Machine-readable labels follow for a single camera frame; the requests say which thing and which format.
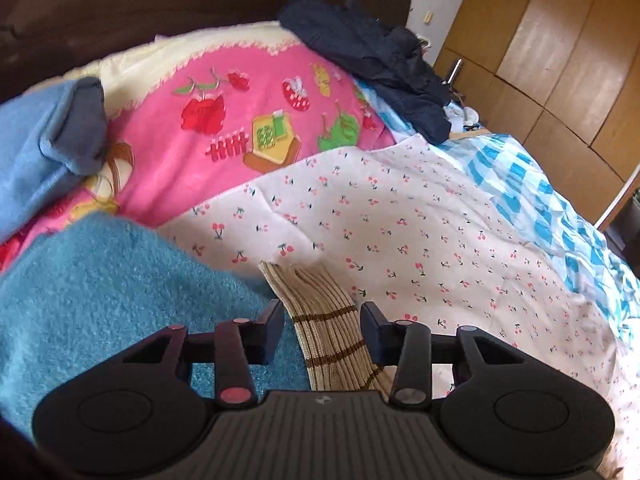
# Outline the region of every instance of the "bed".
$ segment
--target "bed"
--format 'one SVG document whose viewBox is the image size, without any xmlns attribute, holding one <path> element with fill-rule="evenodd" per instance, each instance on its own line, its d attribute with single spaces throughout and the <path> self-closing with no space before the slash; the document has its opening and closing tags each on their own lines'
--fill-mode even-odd
<svg viewBox="0 0 640 480">
<path fill-rule="evenodd" d="M 363 1 L 391 23 L 406 19 L 408 0 Z M 640 477 L 640 287 L 628 267 L 511 137 L 396 143 L 384 104 L 277 22 L 201 28 L 272 18 L 281 2 L 191 16 L 182 30 L 171 15 L 101 41 L 72 41 L 69 22 L 56 41 L 71 50 L 52 63 L 32 64 L 56 48 L 33 41 L 13 47 L 18 61 L 3 56 L 4 74 L 22 74 L 9 93 L 58 80 L 48 76 L 98 76 L 110 118 L 102 170 L 18 232 L 6 264 L 97 210 L 156 229 L 215 269 L 322 262 L 390 319 L 448 334 L 474 324 L 594 388 L 616 415 L 601 471 Z M 434 370 L 436 396 L 452 383 Z"/>
</svg>

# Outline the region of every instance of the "pink blanket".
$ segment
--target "pink blanket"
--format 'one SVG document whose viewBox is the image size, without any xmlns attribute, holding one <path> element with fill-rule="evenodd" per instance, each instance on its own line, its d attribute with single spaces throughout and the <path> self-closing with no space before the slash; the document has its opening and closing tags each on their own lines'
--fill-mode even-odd
<svg viewBox="0 0 640 480">
<path fill-rule="evenodd" d="M 275 55 L 232 46 L 192 59 L 114 118 L 109 139 L 102 171 L 0 246 L 0 269 L 38 234 L 94 210 L 155 228 L 318 152 L 394 143 L 351 77 L 303 45 Z"/>
</svg>

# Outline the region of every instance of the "blue checkered sheet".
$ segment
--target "blue checkered sheet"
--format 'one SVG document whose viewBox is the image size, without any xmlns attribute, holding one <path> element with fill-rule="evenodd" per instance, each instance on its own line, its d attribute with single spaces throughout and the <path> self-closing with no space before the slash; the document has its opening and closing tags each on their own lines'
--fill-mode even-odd
<svg viewBox="0 0 640 480">
<path fill-rule="evenodd" d="M 397 140 L 415 133 L 386 103 L 372 96 L 370 88 L 361 86 L 361 90 Z M 447 140 L 432 150 L 487 192 L 520 236 L 548 255 L 566 286 L 594 301 L 614 333 L 629 348 L 640 351 L 640 282 L 607 249 L 604 236 L 554 191 L 517 140 L 491 134 Z"/>
</svg>

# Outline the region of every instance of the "folded blue cloth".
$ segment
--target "folded blue cloth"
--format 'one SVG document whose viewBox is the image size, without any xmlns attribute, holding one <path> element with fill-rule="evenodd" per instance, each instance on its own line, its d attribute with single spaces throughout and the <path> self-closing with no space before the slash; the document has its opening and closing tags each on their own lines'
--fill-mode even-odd
<svg viewBox="0 0 640 480">
<path fill-rule="evenodd" d="M 107 131 L 103 101 L 100 80 L 85 77 L 0 106 L 0 244 L 100 171 Z"/>
<path fill-rule="evenodd" d="M 37 238 L 0 276 L 0 409 L 30 434 L 50 390 L 173 323 L 191 333 L 253 319 L 274 298 L 215 272 L 152 231 L 103 214 Z M 289 317 L 271 365 L 251 366 L 265 388 L 309 390 Z M 212 396 L 212 366 L 195 365 L 192 387 Z"/>
</svg>

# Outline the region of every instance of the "brown stripe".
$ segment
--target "brown stripe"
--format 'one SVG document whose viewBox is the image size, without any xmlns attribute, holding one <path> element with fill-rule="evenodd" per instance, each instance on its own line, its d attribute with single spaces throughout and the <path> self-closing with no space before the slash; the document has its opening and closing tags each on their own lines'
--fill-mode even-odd
<svg viewBox="0 0 640 480">
<path fill-rule="evenodd" d="M 382 373 L 382 370 L 384 370 L 384 369 L 385 369 L 385 367 L 379 366 L 378 368 L 373 370 L 371 372 L 371 374 L 369 375 L 369 379 L 367 379 L 367 382 L 364 383 L 364 386 L 361 386 L 360 389 L 361 390 L 368 390 L 369 387 L 371 386 L 371 383 L 376 380 L 376 377 L 378 377 Z"/>
<path fill-rule="evenodd" d="M 357 309 L 355 305 L 350 305 L 344 306 L 332 312 L 325 312 L 324 314 L 300 314 L 299 316 L 292 316 L 291 320 L 294 323 L 302 323 L 303 321 L 329 321 L 330 319 L 335 319 L 336 317 L 343 316 L 344 314 L 356 312 L 356 310 Z"/>
<path fill-rule="evenodd" d="M 324 365 L 337 363 L 338 361 L 341 361 L 345 357 L 355 354 L 358 350 L 363 348 L 364 345 L 365 345 L 364 339 L 360 339 L 356 344 L 353 344 L 348 348 L 345 348 L 344 350 L 340 350 L 335 354 L 329 354 L 329 355 L 323 355 L 320 357 L 313 357 L 311 359 L 305 359 L 305 366 L 307 368 L 314 368 L 316 366 L 324 366 Z"/>
</svg>

